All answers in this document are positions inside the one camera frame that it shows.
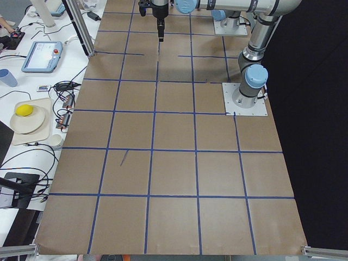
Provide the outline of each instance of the floor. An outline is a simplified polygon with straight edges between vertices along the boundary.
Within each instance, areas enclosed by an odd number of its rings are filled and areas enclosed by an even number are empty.
[[[109,1],[37,237],[41,254],[300,254],[276,127],[226,116],[248,39]]]
[[[13,21],[18,26],[24,17],[24,11],[31,5],[30,0],[0,0],[0,14],[9,21]]]

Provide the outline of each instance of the black cable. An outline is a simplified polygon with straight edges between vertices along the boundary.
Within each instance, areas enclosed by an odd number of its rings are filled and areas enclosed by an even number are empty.
[[[36,24],[39,24],[39,25],[41,25],[41,26],[45,26],[43,23],[32,22],[32,23],[26,24],[25,26],[20,27],[20,28],[19,28],[19,31],[21,31],[23,27],[32,26],[32,25],[35,24],[35,23],[36,23]]]
[[[79,73],[76,74],[75,77],[72,78],[70,82],[72,82],[72,81],[73,81],[80,73],[82,73],[86,68],[87,68],[87,66],[86,66],[85,68],[83,68],[81,71],[79,71]]]
[[[9,94],[11,94],[12,92],[22,92],[22,93],[24,93],[24,94],[29,95],[30,100],[32,99],[32,97],[30,96],[30,93],[28,93],[28,92],[26,92],[26,91],[11,91],[11,92],[8,92],[7,94],[1,96],[0,99],[3,98],[3,97],[5,97],[5,96],[7,96],[7,95],[9,95]]]
[[[54,32],[50,32],[50,33],[46,33],[45,32],[45,29],[46,29],[46,26],[44,25],[44,24],[42,24],[43,25],[43,33],[44,34],[55,34],[55,33],[57,33],[57,32],[59,32],[59,31],[61,31],[64,27],[67,27],[67,26],[69,26],[69,25],[71,25],[72,23],[68,23],[68,24],[66,24],[66,25],[64,25],[64,26],[62,26],[62,27],[60,27],[57,31],[54,31]]]
[[[42,178],[40,178],[38,181],[29,183],[29,184],[27,184],[27,185],[38,185],[38,183],[40,183],[40,182],[42,182],[42,181],[46,181],[46,184],[45,184],[45,185],[40,184],[40,185],[43,186],[44,188],[38,190],[38,193],[35,193],[35,194],[33,194],[33,195],[28,196],[28,197],[30,197],[30,198],[43,197],[43,199],[41,200],[41,201],[43,202],[43,201],[46,201],[46,200],[47,200],[47,196],[48,196],[48,195],[45,194],[44,192],[45,192],[46,189],[48,189],[49,186],[50,186],[50,184],[49,184],[48,182],[52,180],[51,178],[48,178],[48,173],[50,173],[50,171],[53,169],[54,164],[55,164],[55,161],[58,162],[58,158],[57,158],[56,155],[55,155],[54,149],[53,149],[50,145],[40,144],[40,143],[36,142],[36,143],[33,144],[33,145],[31,145],[31,144],[26,144],[26,146],[47,146],[47,147],[49,147],[49,148],[51,149],[52,152],[47,151],[47,150],[43,150],[43,149],[41,149],[41,148],[34,148],[34,149],[31,149],[31,150],[27,150],[27,151],[21,152],[21,153],[19,153],[19,154],[17,154],[17,155],[14,155],[14,156],[11,157],[11,158],[9,158],[8,160],[6,160],[6,161],[0,166],[0,170],[31,169],[31,170],[41,171],[41,172],[44,174],[44,176],[43,176]],[[25,154],[25,153],[27,153],[27,152],[29,152],[29,151],[45,151],[45,152],[47,152],[47,153],[49,153],[49,154],[51,154],[51,155],[53,156],[53,163],[52,163],[51,167],[49,168],[49,170],[48,170],[47,172],[44,172],[43,170],[38,169],[38,168],[35,168],[35,167],[12,167],[12,168],[3,168],[3,169],[1,169],[6,163],[8,163],[9,161],[11,161],[12,159],[14,159],[14,158],[16,158],[16,157],[18,157],[18,156],[20,156],[20,155],[22,155],[22,154]]]
[[[240,23],[240,24],[245,24],[246,26],[251,26],[251,22],[247,19],[247,18],[244,18],[242,16],[240,16],[240,18],[243,18],[244,20],[247,20],[249,24],[247,23]]]
[[[68,109],[65,109],[65,108],[63,108],[63,109],[59,109],[59,110],[57,110],[57,115],[58,116],[63,116],[64,114],[72,114],[73,113],[73,111],[71,111],[71,110],[73,110],[73,109],[70,109],[70,110],[68,110]]]
[[[0,56],[0,59],[5,58],[5,57],[21,57],[21,58],[26,58],[26,56],[23,56],[23,55],[9,54],[9,55]]]
[[[74,78],[76,78],[83,70],[84,70],[85,68],[83,68]],[[67,96],[65,96],[64,94],[67,92],[68,93],[68,95],[70,95],[71,97],[72,97],[72,101],[73,101],[73,106],[75,106],[75,104],[76,104],[76,101],[75,101],[75,95],[74,95],[74,89],[75,88],[73,88],[72,90],[64,90],[64,87],[65,88],[71,88],[72,86],[80,86],[80,84],[78,84],[78,83],[75,83],[75,82],[73,82],[73,81],[61,81],[61,82],[58,82],[58,83],[56,83],[53,87],[51,87],[51,88],[53,88],[53,90],[55,91],[55,94],[57,95],[57,99],[53,102],[53,105],[52,105],[52,110],[53,110],[53,113],[55,114],[55,116],[57,117],[57,119],[55,120],[57,123],[58,123],[58,121],[60,121],[60,117],[62,116],[61,114],[59,114],[58,112],[59,111],[61,111],[61,110],[64,110],[64,111],[66,111],[67,113],[70,113],[70,114],[72,114],[72,108],[71,109],[67,109],[67,108],[63,108],[63,109],[59,109],[57,112],[55,111],[55,109],[54,109],[54,107],[55,107],[55,105],[56,105],[56,103],[58,102],[58,100],[61,100],[61,101],[65,101],[65,99],[66,99],[66,97]]]
[[[55,121],[56,121],[56,123],[59,123],[60,125],[62,125],[62,126],[64,126],[64,127],[68,127],[68,126],[69,126],[69,124],[60,123],[60,122],[59,122],[60,119],[56,119]]]
[[[8,196],[12,196],[13,194],[7,194],[7,193],[4,193],[4,192],[0,192],[0,194],[2,194],[2,195],[8,195]],[[43,194],[41,194],[41,193],[33,193],[33,194],[24,194],[24,195],[22,195],[22,196],[31,196],[31,197],[38,197],[38,196],[41,196],[41,195],[44,195],[44,196],[48,196],[48,194],[45,194],[45,193],[43,193]]]
[[[29,9],[30,7],[32,7],[32,6],[33,6],[33,5],[31,4],[31,5],[28,5],[28,6],[26,7],[26,9],[24,10],[24,15],[27,14],[28,9]]]

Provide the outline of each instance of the yellow ball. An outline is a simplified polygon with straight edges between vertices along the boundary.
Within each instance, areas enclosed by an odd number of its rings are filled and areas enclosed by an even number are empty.
[[[16,114],[18,116],[28,116],[33,113],[34,107],[29,104],[23,104],[16,109]]]

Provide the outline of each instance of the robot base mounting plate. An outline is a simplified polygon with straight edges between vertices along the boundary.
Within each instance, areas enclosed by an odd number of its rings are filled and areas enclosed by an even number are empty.
[[[244,23],[244,19],[239,19],[240,23]],[[245,25],[240,25],[237,29],[234,29],[232,27],[227,26],[221,26],[220,21],[214,21],[214,29],[215,29],[215,35],[227,35],[227,36],[235,36],[235,37],[247,37],[248,32],[246,30]]]
[[[239,88],[240,83],[222,83],[223,98],[225,100],[226,115],[233,116],[268,116],[264,99],[257,100],[256,104],[250,109],[237,106],[232,100],[233,92]]]

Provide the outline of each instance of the plate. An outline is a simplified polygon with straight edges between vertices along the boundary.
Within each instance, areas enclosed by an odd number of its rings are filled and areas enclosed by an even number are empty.
[[[33,106],[33,112],[28,116],[19,116],[14,113],[10,120],[10,127],[16,133],[27,134],[38,129],[45,120],[45,110]]]

